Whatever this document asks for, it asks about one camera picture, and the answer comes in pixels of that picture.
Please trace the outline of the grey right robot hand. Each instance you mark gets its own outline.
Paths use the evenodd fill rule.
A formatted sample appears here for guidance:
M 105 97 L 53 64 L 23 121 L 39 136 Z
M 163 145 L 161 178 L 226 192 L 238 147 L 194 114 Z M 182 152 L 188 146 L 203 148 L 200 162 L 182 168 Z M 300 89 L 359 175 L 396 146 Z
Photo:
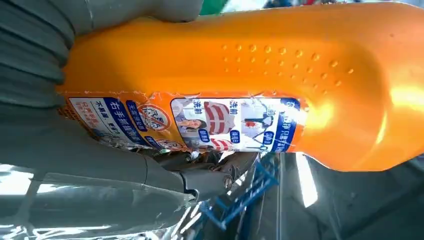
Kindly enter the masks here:
M 75 38 L 137 17 L 195 20 L 201 0 L 3 0 L 0 3 L 0 223 L 17 238 L 41 228 L 139 233 L 174 226 L 194 196 L 192 172 L 94 140 L 63 118 L 56 87 Z

